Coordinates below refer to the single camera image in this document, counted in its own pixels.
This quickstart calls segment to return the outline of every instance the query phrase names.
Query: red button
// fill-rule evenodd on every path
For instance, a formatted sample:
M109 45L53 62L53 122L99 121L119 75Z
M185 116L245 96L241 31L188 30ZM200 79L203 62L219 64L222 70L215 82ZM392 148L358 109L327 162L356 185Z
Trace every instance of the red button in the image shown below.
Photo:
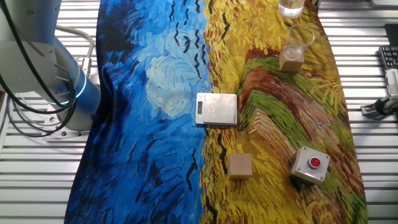
M321 165L321 161L318 158L313 157L310 159L309 164L312 168L318 168Z

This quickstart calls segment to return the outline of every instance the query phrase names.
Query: glass cup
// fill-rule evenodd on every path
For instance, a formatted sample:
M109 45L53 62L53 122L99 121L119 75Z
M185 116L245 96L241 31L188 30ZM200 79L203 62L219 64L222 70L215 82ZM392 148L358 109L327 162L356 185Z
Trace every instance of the glass cup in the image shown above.
M287 33L287 43L284 49L285 58L288 60L299 59L314 40L315 34L311 28L305 25L292 26Z
M305 0L279 0L279 13L289 19L298 17L303 11Z

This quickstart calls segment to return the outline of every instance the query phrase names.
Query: metal table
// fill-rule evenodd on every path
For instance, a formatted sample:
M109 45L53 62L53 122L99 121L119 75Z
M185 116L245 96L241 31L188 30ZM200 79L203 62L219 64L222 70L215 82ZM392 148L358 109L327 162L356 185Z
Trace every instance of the metal table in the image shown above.
M95 38L98 0L63 0L58 24ZM395 116L375 121L359 107L386 95L377 50L388 45L385 23L398 23L398 11L375 9L366 0L323 0L319 17L335 54L348 105L356 152L368 201L369 223L398 222L398 123ZM84 56L88 43L56 31L73 56ZM96 58L92 75L98 80ZM47 104L35 93L24 98L35 108ZM25 131L35 132L21 122ZM44 116L31 114L44 122ZM85 142L53 142L21 136L6 120L0 133L0 223L61 224L70 187Z

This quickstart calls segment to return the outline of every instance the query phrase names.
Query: yellow wheat field pattern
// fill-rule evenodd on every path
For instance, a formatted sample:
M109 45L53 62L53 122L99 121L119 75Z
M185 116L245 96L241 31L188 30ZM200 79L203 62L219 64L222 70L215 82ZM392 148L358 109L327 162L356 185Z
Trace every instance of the yellow wheat field pattern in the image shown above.
M367 223L361 173L330 43L310 1L296 19L279 0L206 0L213 93L238 95L239 124L208 128L201 223ZM313 29L297 73L280 72L287 31ZM308 146L331 156L326 181L295 188L292 156ZM251 153L253 176L229 180L231 153Z

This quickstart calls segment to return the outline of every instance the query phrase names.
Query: small wooden cube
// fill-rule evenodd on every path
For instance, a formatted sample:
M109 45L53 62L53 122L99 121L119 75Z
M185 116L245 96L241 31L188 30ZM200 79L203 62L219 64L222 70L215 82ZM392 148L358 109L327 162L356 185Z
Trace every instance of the small wooden cube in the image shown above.
M285 46L279 55L279 70L281 72L298 72L301 66L304 64L304 55L297 60L289 60L285 58Z
M251 154L230 154L228 159L228 175L230 179L248 179L253 175Z

